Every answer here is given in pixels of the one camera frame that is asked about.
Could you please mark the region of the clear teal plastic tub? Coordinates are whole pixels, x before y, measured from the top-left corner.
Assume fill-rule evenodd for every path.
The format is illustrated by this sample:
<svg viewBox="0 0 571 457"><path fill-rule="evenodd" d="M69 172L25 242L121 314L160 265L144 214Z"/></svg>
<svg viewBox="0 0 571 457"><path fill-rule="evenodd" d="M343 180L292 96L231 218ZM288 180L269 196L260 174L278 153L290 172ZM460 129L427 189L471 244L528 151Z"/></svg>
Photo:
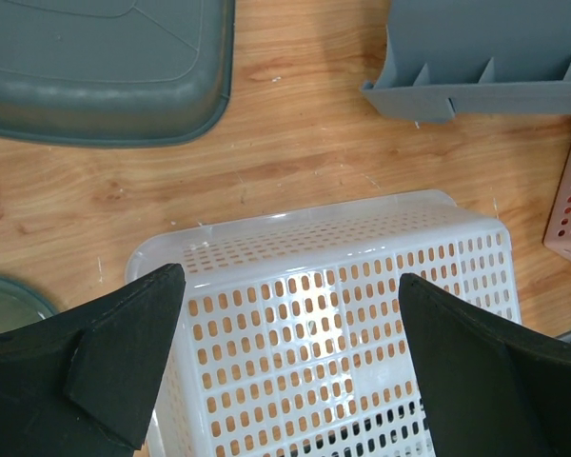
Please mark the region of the clear teal plastic tub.
<svg viewBox="0 0 571 457"><path fill-rule="evenodd" d="M0 275L0 334L48 319L57 308L28 285Z"/></svg>

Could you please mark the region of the light grey perforated basket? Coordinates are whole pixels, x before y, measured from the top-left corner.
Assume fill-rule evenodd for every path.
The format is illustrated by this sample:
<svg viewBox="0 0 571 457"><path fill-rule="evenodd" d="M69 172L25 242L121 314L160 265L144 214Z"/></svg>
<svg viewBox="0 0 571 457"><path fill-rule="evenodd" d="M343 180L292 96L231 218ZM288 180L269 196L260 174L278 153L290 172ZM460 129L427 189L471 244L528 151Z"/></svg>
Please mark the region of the light grey perforated basket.
<svg viewBox="0 0 571 457"><path fill-rule="evenodd" d="M148 239L134 281L186 290L149 426L153 456L430 456L399 312L408 272L521 318L505 225L438 190Z"/></svg>

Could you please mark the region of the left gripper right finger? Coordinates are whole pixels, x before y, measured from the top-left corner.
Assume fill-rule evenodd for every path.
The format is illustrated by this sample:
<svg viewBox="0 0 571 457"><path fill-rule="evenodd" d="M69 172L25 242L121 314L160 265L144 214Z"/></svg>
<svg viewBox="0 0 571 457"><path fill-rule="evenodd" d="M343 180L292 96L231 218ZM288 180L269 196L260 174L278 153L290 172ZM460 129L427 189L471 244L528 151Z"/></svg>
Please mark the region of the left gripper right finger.
<svg viewBox="0 0 571 457"><path fill-rule="evenodd" d="M399 302L439 456L571 456L571 331L540 334L422 277Z"/></svg>

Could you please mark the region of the large grey storage bin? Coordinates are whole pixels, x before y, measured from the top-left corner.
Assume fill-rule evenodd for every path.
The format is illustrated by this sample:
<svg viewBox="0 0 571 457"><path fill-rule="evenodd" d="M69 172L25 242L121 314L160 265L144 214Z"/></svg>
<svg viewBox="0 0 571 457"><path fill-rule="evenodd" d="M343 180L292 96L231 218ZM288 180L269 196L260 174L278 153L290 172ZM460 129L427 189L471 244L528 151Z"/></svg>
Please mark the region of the large grey storage bin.
<svg viewBox="0 0 571 457"><path fill-rule="evenodd" d="M571 115L571 1L394 1L364 97L384 117Z"/></svg>

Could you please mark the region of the dark grey plastic tub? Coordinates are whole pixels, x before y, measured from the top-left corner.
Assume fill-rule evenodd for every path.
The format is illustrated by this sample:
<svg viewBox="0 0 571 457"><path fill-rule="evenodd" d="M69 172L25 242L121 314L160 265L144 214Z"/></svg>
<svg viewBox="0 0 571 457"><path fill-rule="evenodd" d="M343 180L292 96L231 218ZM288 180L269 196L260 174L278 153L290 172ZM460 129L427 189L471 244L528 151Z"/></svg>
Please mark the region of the dark grey plastic tub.
<svg viewBox="0 0 571 457"><path fill-rule="evenodd" d="M231 95L231 1L0 1L0 137L193 141Z"/></svg>

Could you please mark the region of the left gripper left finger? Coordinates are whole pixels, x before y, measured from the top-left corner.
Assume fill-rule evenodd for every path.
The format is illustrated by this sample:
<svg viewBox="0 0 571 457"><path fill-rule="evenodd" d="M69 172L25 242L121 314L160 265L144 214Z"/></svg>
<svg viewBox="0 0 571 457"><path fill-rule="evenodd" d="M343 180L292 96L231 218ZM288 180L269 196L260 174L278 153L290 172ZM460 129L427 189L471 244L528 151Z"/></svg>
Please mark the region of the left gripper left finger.
<svg viewBox="0 0 571 457"><path fill-rule="evenodd" d="M131 456L147 437L185 292L165 264L0 334L0 456Z"/></svg>

